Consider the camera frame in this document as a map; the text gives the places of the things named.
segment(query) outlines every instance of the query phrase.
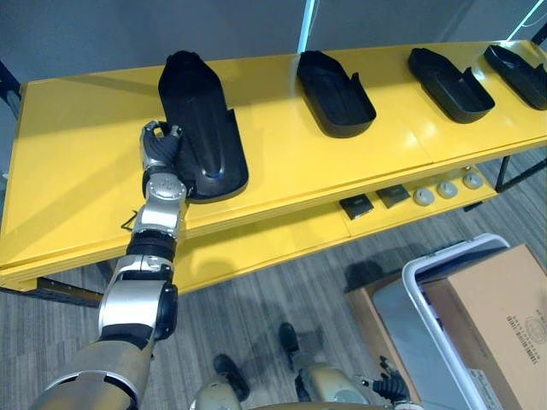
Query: white bin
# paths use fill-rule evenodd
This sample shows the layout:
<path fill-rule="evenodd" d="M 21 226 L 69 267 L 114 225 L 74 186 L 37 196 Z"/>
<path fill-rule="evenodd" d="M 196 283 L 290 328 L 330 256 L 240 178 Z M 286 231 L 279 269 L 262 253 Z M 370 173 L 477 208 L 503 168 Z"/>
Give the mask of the white bin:
<path fill-rule="evenodd" d="M 446 276 L 509 244 L 483 234 L 407 263 L 402 278 L 376 291 L 373 303 L 426 410 L 486 410 L 468 369 L 438 324 L 420 282 Z"/>

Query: yellow shelf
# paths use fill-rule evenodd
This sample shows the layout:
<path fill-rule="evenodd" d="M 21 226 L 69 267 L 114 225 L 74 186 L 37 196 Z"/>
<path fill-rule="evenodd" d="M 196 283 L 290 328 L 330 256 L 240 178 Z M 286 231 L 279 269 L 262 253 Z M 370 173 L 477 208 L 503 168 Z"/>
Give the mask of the yellow shelf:
<path fill-rule="evenodd" d="M 467 188 L 462 182 L 465 172 L 458 169 L 406 184 L 411 195 L 416 188 L 428 187 L 433 191 L 435 202 L 427 207 L 417 205 L 409 198 L 387 209 L 376 193 L 371 192 L 367 196 L 374 209 L 357 220 L 350 220 L 335 202 L 190 239 L 177 249 L 174 282 L 179 292 L 199 289 L 496 195 L 484 176 L 482 187 Z M 443 199 L 436 192 L 437 183 L 447 179 L 458 188 L 458 195 L 452 199 Z"/>
<path fill-rule="evenodd" d="M 296 56 L 211 61 L 235 109 L 250 180 L 233 198 L 191 205 L 186 237 L 306 214 L 546 144 L 545 113 L 528 108 L 488 68 L 487 45 L 425 44 L 460 69 L 470 65 L 496 101 L 466 125 L 448 120 L 408 70 L 414 46 L 328 51 L 347 73 L 360 74 L 378 112 L 362 135 L 347 139 L 327 137 L 315 123 L 296 80 Z M 547 62 L 530 42 L 505 46 L 531 63 Z M 0 286 L 123 254 L 129 233 L 120 225 L 143 203 L 138 135 L 163 118 L 161 72 L 145 67 L 24 85 L 0 231 Z"/>

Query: robot forearm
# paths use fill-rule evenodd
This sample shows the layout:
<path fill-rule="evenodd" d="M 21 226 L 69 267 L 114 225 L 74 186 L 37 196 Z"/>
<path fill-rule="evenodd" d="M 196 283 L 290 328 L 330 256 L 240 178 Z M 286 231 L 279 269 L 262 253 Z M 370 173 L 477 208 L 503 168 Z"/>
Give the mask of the robot forearm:
<path fill-rule="evenodd" d="M 99 338 L 76 354 L 32 409 L 138 408 L 154 343 L 174 331 L 173 260 L 186 189 L 172 167 L 180 129 L 156 138 L 158 127 L 166 131 L 152 121 L 141 135 L 146 203 L 101 302 Z"/>

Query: black shoe insole tray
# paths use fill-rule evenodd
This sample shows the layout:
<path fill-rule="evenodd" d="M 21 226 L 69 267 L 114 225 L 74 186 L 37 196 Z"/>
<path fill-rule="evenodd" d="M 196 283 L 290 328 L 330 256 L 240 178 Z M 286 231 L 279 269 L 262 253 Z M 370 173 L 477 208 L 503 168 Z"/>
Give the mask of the black shoe insole tray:
<path fill-rule="evenodd" d="M 359 74 L 354 73 L 350 79 L 338 61 L 320 51 L 300 55 L 297 76 L 315 120 L 327 135 L 353 137 L 376 118 Z"/>
<path fill-rule="evenodd" d="M 470 67 L 461 73 L 448 58 L 428 49 L 412 49 L 409 66 L 437 105 L 456 122 L 476 121 L 495 105 Z"/>
<path fill-rule="evenodd" d="M 169 126 L 182 127 L 176 171 L 192 202 L 240 192 L 249 172 L 233 109 L 215 72 L 196 53 L 169 56 L 158 85 Z"/>
<path fill-rule="evenodd" d="M 535 109 L 547 109 L 547 73 L 499 45 L 490 45 L 485 58 L 521 98 Z"/>

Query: gray round knob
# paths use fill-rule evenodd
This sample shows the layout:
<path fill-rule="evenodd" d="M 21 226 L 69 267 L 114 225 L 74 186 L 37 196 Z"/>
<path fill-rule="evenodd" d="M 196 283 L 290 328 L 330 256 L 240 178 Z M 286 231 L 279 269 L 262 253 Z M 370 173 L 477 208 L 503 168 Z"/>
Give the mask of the gray round knob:
<path fill-rule="evenodd" d="M 482 186 L 482 178 L 477 173 L 468 173 L 463 177 L 463 184 L 470 190 L 476 190 Z"/>
<path fill-rule="evenodd" d="M 435 201 L 435 195 L 427 188 L 420 188 L 414 193 L 414 202 L 422 207 L 431 205 Z"/>
<path fill-rule="evenodd" d="M 443 181 L 437 185 L 437 192 L 444 199 L 451 199 L 458 195 L 458 188 L 450 181 Z"/>

